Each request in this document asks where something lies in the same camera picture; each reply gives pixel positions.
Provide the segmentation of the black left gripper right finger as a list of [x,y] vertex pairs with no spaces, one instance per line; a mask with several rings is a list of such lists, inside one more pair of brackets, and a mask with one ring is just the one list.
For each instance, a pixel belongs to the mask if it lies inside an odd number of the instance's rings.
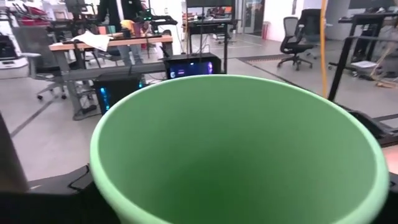
[[387,200],[373,224],[398,224],[398,174],[389,173]]

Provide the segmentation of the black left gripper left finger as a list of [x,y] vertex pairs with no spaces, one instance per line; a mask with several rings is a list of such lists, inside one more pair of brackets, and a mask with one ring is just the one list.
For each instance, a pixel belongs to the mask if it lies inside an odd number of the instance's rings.
[[90,167],[29,182],[41,224],[121,224],[99,193]]

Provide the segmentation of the green cup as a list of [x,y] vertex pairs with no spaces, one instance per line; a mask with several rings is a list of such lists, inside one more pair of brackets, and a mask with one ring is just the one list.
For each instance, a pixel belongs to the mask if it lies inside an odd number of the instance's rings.
[[379,143],[346,110],[239,75],[123,98],[95,127],[90,167],[123,224],[370,224],[389,191]]

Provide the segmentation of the black computer tower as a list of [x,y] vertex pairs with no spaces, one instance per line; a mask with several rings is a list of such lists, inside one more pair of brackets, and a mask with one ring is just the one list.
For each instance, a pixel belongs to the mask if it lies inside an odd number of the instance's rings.
[[105,114],[119,100],[143,87],[145,84],[142,75],[93,81],[101,114]]
[[221,73],[221,59],[212,53],[173,55],[163,60],[167,79]]

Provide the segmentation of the black standing desk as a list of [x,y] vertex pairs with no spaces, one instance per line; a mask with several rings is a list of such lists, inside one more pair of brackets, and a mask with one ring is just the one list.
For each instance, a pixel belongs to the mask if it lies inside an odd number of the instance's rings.
[[[342,78],[343,70],[346,68],[346,63],[348,60],[348,55],[352,43],[354,40],[368,40],[370,43],[370,49],[367,54],[366,59],[369,60],[373,54],[374,48],[376,46],[376,42],[393,42],[398,43],[398,40],[387,39],[379,37],[379,33],[381,31],[382,25],[385,21],[385,18],[391,17],[393,24],[398,25],[398,12],[383,12],[383,13],[360,13],[354,14],[348,18],[341,18],[338,22],[342,24],[351,24],[351,29],[349,31],[349,36],[345,38],[343,48],[341,50],[341,55],[338,63],[330,62],[329,65],[335,66],[335,77],[333,79],[331,89],[328,95],[328,100],[334,101],[336,93],[338,91],[338,87],[340,84],[340,80]],[[355,36],[355,29],[357,26],[366,25],[366,24],[375,24],[376,28],[374,30],[373,35],[371,36]]]

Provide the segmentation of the grey office chair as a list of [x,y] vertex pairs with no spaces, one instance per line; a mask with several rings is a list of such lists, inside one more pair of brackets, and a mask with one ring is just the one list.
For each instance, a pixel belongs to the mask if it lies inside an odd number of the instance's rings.
[[60,67],[50,50],[52,39],[44,27],[23,26],[12,29],[14,37],[19,44],[21,55],[28,60],[29,77],[34,80],[50,82],[46,88],[36,93],[37,99],[42,100],[46,91],[53,93],[55,88],[60,89],[60,97],[65,100],[65,82],[63,81]]

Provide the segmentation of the white crumpled sheet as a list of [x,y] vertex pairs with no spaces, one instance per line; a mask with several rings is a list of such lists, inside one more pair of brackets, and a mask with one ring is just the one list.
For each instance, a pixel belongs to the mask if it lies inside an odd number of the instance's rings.
[[90,31],[86,30],[83,34],[72,38],[72,41],[75,40],[83,42],[84,44],[89,45],[90,47],[93,47],[95,49],[106,52],[108,49],[108,44],[110,40],[113,40],[113,38],[107,35],[93,34]]

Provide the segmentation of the wooden top desk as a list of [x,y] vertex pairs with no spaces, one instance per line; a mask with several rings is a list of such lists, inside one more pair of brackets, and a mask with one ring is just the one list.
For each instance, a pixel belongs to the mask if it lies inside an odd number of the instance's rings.
[[[163,35],[158,37],[138,37],[133,39],[116,39],[108,42],[108,47],[115,47],[119,45],[140,45],[140,44],[157,44],[161,43],[161,52],[169,55],[173,54],[173,37],[171,35]],[[75,83],[77,81],[95,80],[97,78],[123,78],[128,74],[150,74],[159,73],[165,70],[162,62],[156,63],[145,63],[143,65],[133,65],[132,67],[104,67],[104,68],[92,68],[86,69],[81,63],[78,70],[72,70],[67,62],[65,52],[67,50],[85,50],[89,49],[90,46],[83,43],[69,43],[69,44],[52,44],[49,49],[53,52],[57,63],[60,67],[63,81],[66,83],[67,90],[69,92],[69,99],[73,106],[72,119],[79,121],[89,117],[88,113],[84,113],[84,107],[80,99],[84,96],[83,93],[79,93],[76,90]]]

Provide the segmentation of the metal rack red bins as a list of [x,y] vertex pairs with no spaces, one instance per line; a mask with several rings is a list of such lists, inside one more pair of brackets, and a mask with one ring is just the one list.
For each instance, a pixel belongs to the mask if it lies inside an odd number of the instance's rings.
[[48,27],[51,25],[48,14],[36,7],[24,3],[12,3],[6,7],[6,15],[13,22],[14,27],[40,26]]

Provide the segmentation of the black office chair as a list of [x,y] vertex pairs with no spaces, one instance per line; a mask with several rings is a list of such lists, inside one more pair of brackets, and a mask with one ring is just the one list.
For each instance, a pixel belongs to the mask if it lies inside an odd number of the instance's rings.
[[283,58],[277,68],[284,62],[292,62],[296,70],[300,70],[302,62],[307,63],[309,68],[313,67],[312,62],[302,59],[299,54],[320,43],[320,16],[321,9],[304,9],[300,18],[290,16],[283,19],[285,36],[280,51],[290,57]]

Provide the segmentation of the person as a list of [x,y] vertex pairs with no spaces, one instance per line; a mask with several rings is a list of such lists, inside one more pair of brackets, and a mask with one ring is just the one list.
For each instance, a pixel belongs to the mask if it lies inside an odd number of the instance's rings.
[[120,32],[121,21],[134,21],[141,11],[144,11],[141,0],[100,0],[97,20],[104,22],[108,16],[108,24]]

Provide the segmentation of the black monitor cart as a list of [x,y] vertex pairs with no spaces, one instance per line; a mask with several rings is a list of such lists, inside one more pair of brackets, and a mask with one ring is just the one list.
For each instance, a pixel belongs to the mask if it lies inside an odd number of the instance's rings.
[[[237,20],[234,18],[233,13],[235,10],[235,0],[185,0],[185,9],[200,7],[200,19],[188,21],[188,16],[185,18],[185,30],[187,31],[187,53],[193,53],[192,35],[200,35],[199,54],[203,52],[203,34],[224,34],[223,39],[223,71],[227,74],[228,71],[228,26],[236,26]],[[205,19],[206,7],[231,7],[231,17],[229,19]]]

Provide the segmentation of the black aluminium rig frame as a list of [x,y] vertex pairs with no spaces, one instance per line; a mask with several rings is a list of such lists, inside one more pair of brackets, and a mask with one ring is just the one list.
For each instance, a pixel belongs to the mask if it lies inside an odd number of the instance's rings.
[[345,109],[358,121],[360,121],[377,139],[382,147],[398,145],[398,127],[393,128],[382,123],[383,121],[398,119],[398,114],[390,114],[386,116],[372,118],[361,111],[352,110],[342,105],[340,105],[340,107]]

